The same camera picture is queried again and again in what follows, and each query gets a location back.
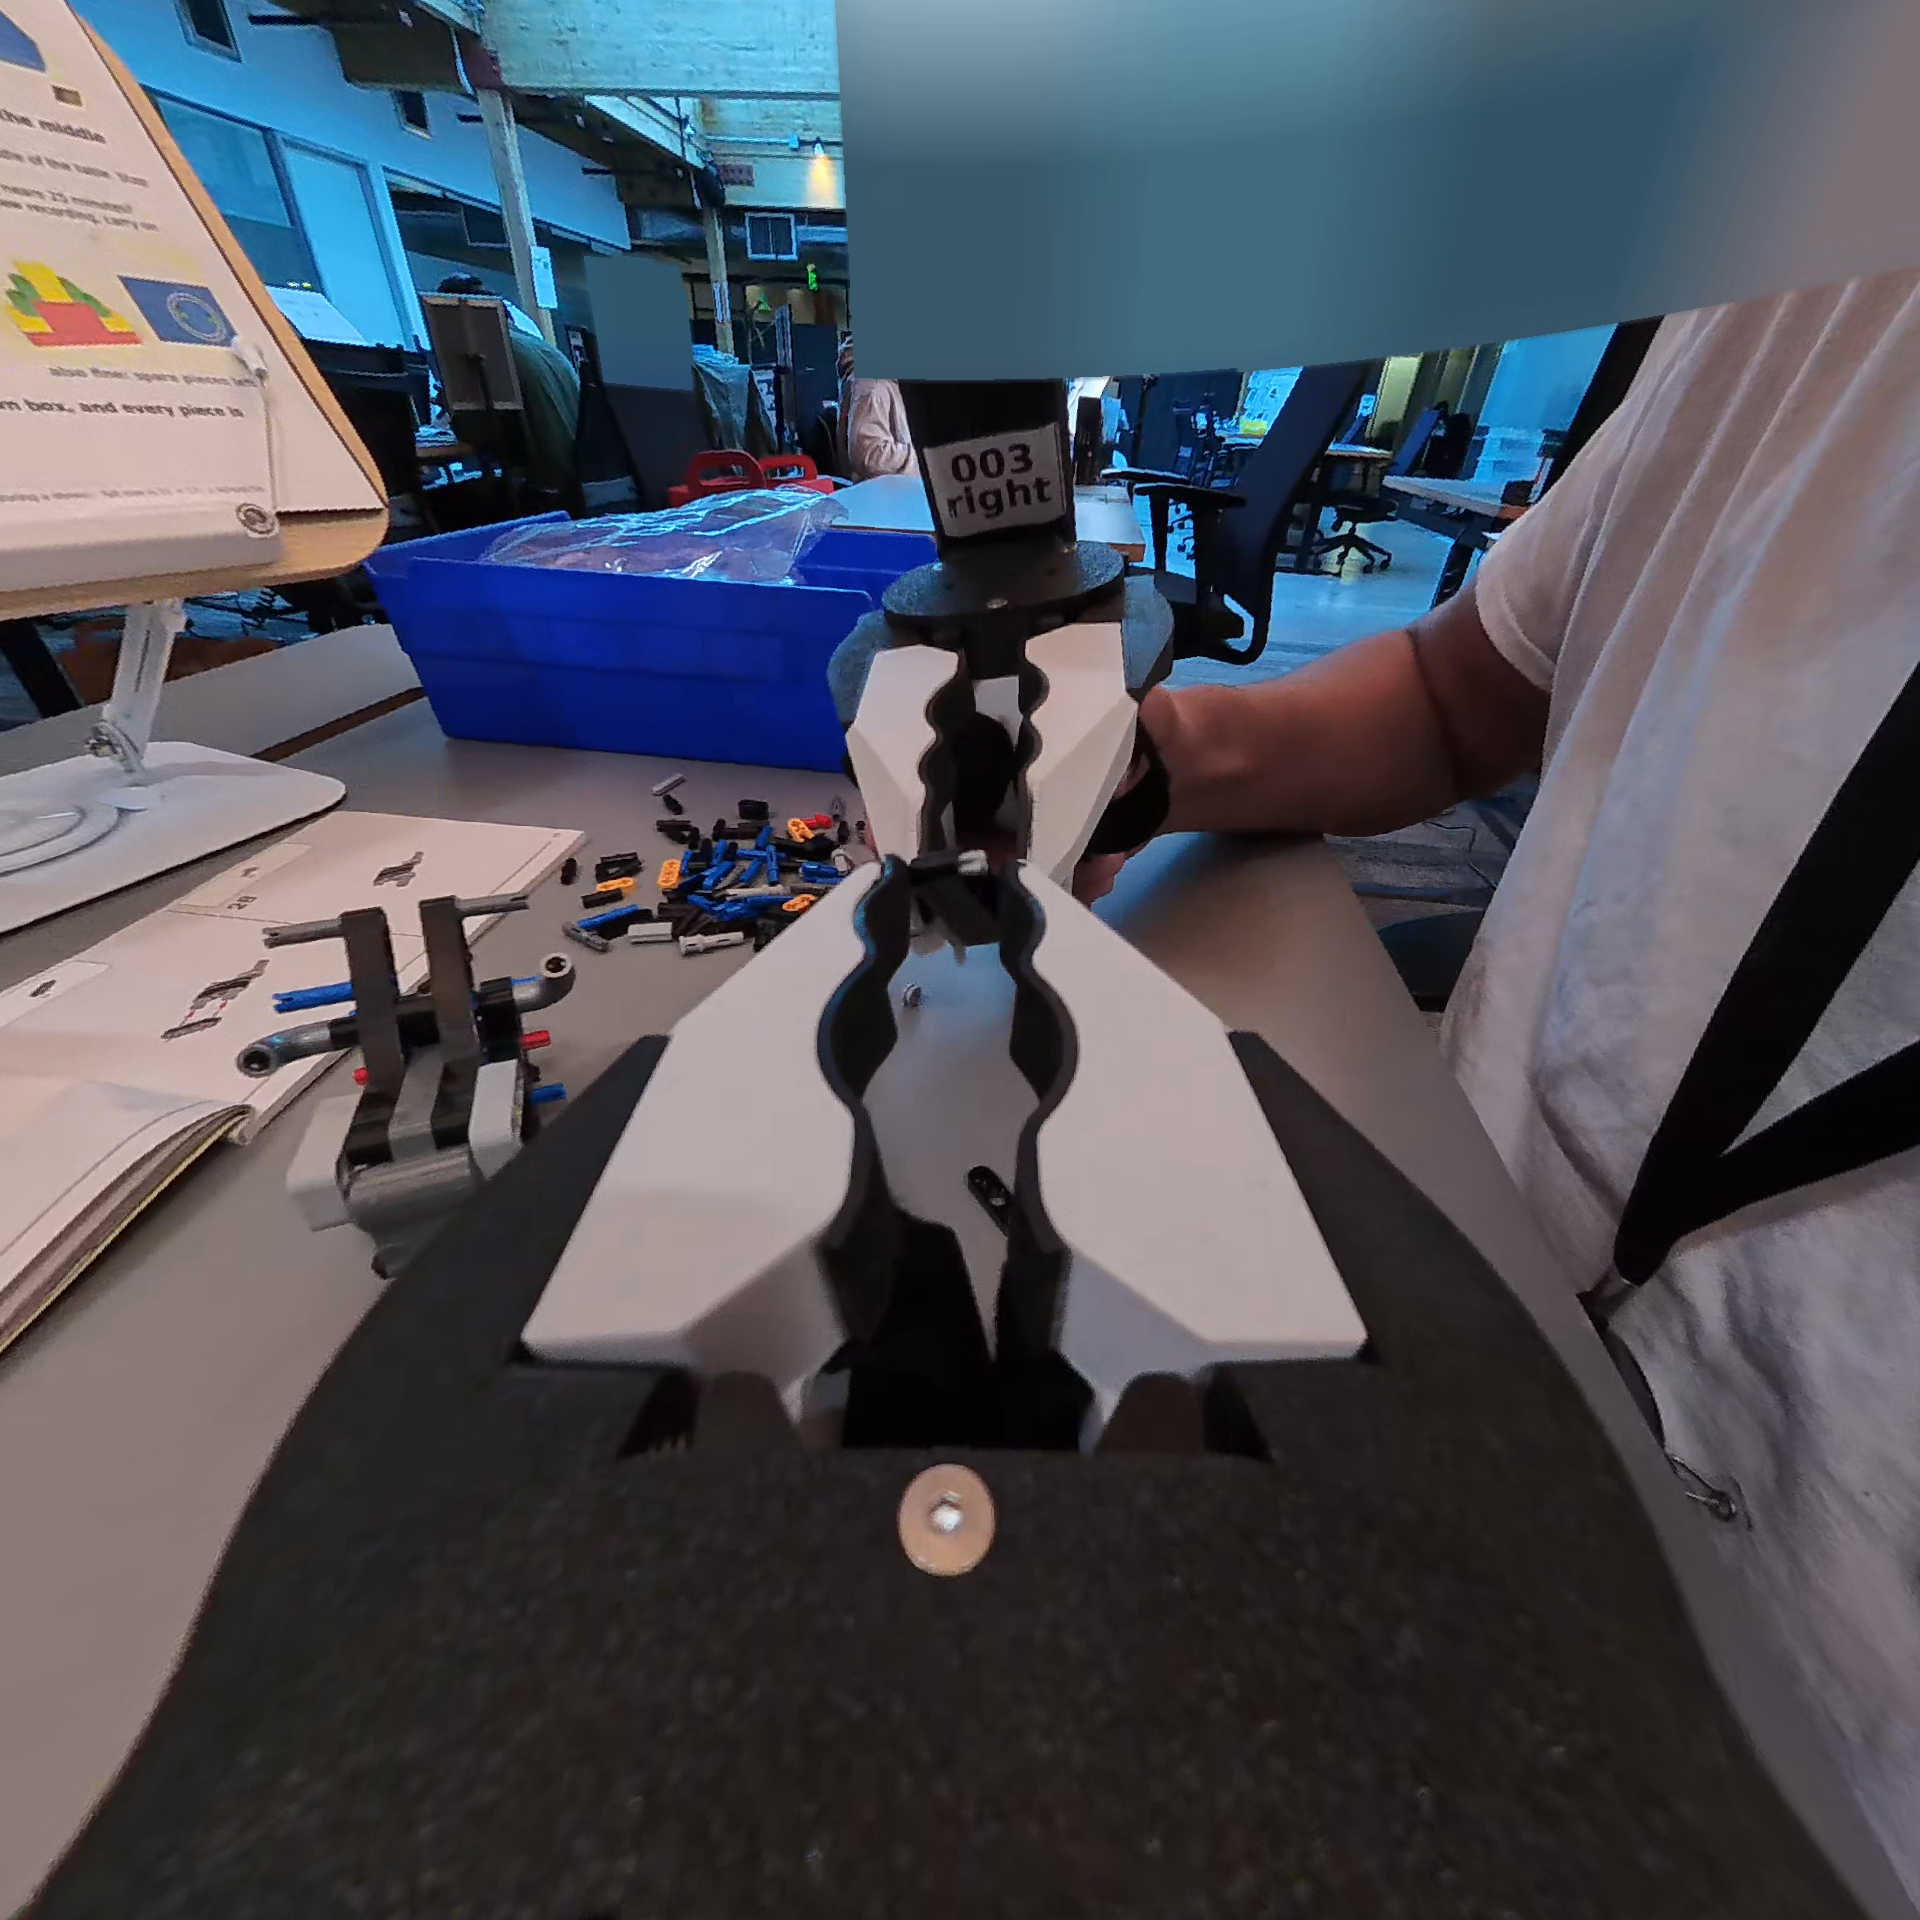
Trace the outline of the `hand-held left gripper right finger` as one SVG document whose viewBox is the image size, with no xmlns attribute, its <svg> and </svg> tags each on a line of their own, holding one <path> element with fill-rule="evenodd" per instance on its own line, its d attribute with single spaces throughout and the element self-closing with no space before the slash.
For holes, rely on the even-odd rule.
<svg viewBox="0 0 1920 1920">
<path fill-rule="evenodd" d="M 1018 1126 L 994 1355 L 1048 1425 L 1140 1379 L 1353 1359 L 1366 1326 L 1246 1069 L 1246 1037 L 1030 864 L 1002 877 Z"/>
</svg>

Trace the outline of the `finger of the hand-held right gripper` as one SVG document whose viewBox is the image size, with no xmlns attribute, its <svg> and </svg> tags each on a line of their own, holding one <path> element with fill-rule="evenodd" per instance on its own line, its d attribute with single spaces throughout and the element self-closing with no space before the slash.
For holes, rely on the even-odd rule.
<svg viewBox="0 0 1920 1920">
<path fill-rule="evenodd" d="M 966 715 L 958 652 L 926 644 L 884 646 L 861 687 L 847 756 L 874 855 L 918 860 L 955 850 L 955 753 L 949 730 Z"/>
<path fill-rule="evenodd" d="M 1132 761 L 1119 620 L 1084 617 L 1027 636 L 1017 688 L 1017 850 L 1069 888 Z"/>
</svg>

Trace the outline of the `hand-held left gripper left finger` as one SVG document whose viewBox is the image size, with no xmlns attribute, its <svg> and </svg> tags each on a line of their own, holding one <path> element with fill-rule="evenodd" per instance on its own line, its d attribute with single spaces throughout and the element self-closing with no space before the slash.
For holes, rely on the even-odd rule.
<svg viewBox="0 0 1920 1920">
<path fill-rule="evenodd" d="M 524 1326 L 535 1359 L 742 1372 L 809 1411 L 895 1290 L 865 1091 L 910 917 L 910 867 L 861 867 L 674 1025 Z"/>
</svg>

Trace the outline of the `black lego connector grey axles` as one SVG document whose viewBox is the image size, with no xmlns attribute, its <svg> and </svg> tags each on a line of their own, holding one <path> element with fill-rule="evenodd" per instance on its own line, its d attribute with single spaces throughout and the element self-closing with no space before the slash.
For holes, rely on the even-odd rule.
<svg viewBox="0 0 1920 1920">
<path fill-rule="evenodd" d="M 924 850 L 910 860 L 912 944 L 918 948 L 994 945 L 1002 938 L 1002 881 L 981 849 Z"/>
</svg>

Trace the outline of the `pile of small lego pins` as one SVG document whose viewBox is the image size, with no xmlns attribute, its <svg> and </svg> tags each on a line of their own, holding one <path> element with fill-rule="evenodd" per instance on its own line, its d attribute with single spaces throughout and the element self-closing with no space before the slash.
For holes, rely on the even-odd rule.
<svg viewBox="0 0 1920 1920">
<path fill-rule="evenodd" d="M 857 792 L 822 776 L 669 767 L 638 812 L 559 869 L 559 938 L 603 955 L 763 948 L 874 858 Z"/>
</svg>

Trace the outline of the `partly built lego truck chassis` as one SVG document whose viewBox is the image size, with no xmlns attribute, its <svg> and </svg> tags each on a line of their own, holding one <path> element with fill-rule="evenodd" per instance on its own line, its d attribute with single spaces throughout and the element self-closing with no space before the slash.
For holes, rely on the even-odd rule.
<svg viewBox="0 0 1920 1920">
<path fill-rule="evenodd" d="M 524 979 L 472 975 L 469 921 L 526 905 L 524 894 L 423 901 L 424 975 L 415 990 L 397 983 L 381 909 L 264 931 L 265 948 L 347 945 L 347 985 L 274 996 L 274 1006 L 351 1006 L 255 1037 L 234 1065 L 264 1080 L 304 1059 L 358 1052 L 358 1091 L 312 1112 L 283 1192 L 310 1232 L 366 1235 L 369 1263 L 385 1280 L 535 1140 L 538 1101 L 563 1094 L 540 1088 L 529 1065 L 529 1050 L 549 1037 L 529 1032 L 526 1016 L 571 993 L 571 962 L 549 955 Z"/>
</svg>

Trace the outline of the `person's right forearm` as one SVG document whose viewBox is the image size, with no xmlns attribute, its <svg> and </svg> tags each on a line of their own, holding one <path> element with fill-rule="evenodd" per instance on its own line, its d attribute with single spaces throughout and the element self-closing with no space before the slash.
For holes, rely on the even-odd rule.
<svg viewBox="0 0 1920 1920">
<path fill-rule="evenodd" d="M 1550 692 L 1484 631 L 1472 591 L 1289 675 L 1176 688 L 1180 830 L 1370 835 L 1537 772 Z"/>
</svg>

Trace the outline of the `person's right hand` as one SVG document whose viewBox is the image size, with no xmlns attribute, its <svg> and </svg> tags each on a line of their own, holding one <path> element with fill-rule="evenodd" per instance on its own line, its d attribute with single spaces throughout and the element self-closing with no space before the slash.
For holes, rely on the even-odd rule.
<svg viewBox="0 0 1920 1920">
<path fill-rule="evenodd" d="M 1191 784 L 1188 742 L 1179 701 L 1164 687 L 1141 694 L 1135 736 L 1112 796 L 1093 816 L 1071 869 L 1071 897 L 1084 905 L 1112 894 L 1119 869 L 1156 835 L 1180 830 L 1180 787 Z"/>
</svg>

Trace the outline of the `red chair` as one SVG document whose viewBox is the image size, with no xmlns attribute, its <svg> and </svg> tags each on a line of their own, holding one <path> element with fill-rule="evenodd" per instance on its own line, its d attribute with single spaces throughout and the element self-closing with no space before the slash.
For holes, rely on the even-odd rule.
<svg viewBox="0 0 1920 1920">
<path fill-rule="evenodd" d="M 681 482 L 663 489 L 667 507 L 681 507 L 703 496 L 750 489 L 803 489 L 831 492 L 828 474 L 820 474 L 804 452 L 778 450 L 754 456 L 747 450 L 698 450 L 686 459 Z"/>
</svg>

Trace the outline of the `black office chair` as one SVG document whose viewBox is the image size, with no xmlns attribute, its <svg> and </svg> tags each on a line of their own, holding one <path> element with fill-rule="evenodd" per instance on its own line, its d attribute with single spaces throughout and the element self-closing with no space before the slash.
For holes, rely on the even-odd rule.
<svg viewBox="0 0 1920 1920">
<path fill-rule="evenodd" d="M 1447 420 L 1444 402 L 1428 405 L 1396 450 L 1363 442 L 1356 425 L 1341 425 L 1307 474 L 1296 572 L 1323 572 L 1326 560 L 1337 568 L 1346 557 L 1356 557 L 1363 572 L 1390 567 L 1390 551 L 1363 529 L 1394 520 L 1384 476 L 1416 474 L 1428 443 Z"/>
<path fill-rule="evenodd" d="M 1154 469 L 1116 482 L 1147 502 L 1152 567 L 1127 572 L 1123 649 L 1132 688 L 1188 660 L 1250 665 L 1267 646 L 1272 576 L 1313 469 L 1358 394 L 1366 360 L 1309 364 L 1231 488 Z"/>
</svg>

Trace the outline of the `clear plastic bag bundle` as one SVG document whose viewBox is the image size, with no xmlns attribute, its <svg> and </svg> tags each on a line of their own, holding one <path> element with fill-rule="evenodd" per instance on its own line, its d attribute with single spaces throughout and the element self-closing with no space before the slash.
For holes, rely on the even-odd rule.
<svg viewBox="0 0 1920 1920">
<path fill-rule="evenodd" d="M 505 529 L 481 560 L 630 580 L 789 585 L 803 557 L 844 518 L 803 488 L 717 492 L 651 513 L 546 520 Z"/>
</svg>

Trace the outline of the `blue plastic bin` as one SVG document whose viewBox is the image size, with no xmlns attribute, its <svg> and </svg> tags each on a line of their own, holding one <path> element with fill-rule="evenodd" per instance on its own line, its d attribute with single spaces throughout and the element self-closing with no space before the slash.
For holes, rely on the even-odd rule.
<svg viewBox="0 0 1920 1920">
<path fill-rule="evenodd" d="M 828 529 L 797 585 L 496 564 L 505 532 L 563 513 L 390 542 L 369 587 L 451 737 L 839 772 L 837 646 L 920 532 Z"/>
</svg>

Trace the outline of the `white instruction booklet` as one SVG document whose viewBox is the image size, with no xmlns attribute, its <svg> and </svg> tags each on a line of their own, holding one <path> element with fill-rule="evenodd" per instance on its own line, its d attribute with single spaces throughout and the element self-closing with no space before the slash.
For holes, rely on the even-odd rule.
<svg viewBox="0 0 1920 1920">
<path fill-rule="evenodd" d="M 241 1052 L 349 1016 L 343 944 L 279 925 L 381 909 L 397 990 L 424 985 L 418 901 L 529 894 L 581 830 L 331 812 L 2 993 L 2 1343 L 11 1347 L 187 1167 L 255 1140 L 338 1043 L 264 1076 Z"/>
</svg>

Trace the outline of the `white document stand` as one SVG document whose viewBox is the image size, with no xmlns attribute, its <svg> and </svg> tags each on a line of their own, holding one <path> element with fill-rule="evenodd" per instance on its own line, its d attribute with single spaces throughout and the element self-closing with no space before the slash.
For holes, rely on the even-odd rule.
<svg viewBox="0 0 1920 1920">
<path fill-rule="evenodd" d="M 179 624 L 179 599 L 132 606 L 83 753 L 2 777 L 7 934 L 343 802 L 325 776 L 153 742 Z"/>
</svg>

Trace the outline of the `person's white shirt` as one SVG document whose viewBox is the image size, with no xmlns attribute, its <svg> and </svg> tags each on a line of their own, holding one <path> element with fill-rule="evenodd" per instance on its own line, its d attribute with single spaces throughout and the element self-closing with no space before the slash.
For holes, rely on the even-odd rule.
<svg viewBox="0 0 1920 1920">
<path fill-rule="evenodd" d="M 1681 313 L 1478 564 L 1550 694 L 1444 1050 L 1575 1283 L 1916 670 L 1916 271 Z M 1686 1238 L 1612 1321 L 1916 1891 L 1916 1151 Z"/>
</svg>

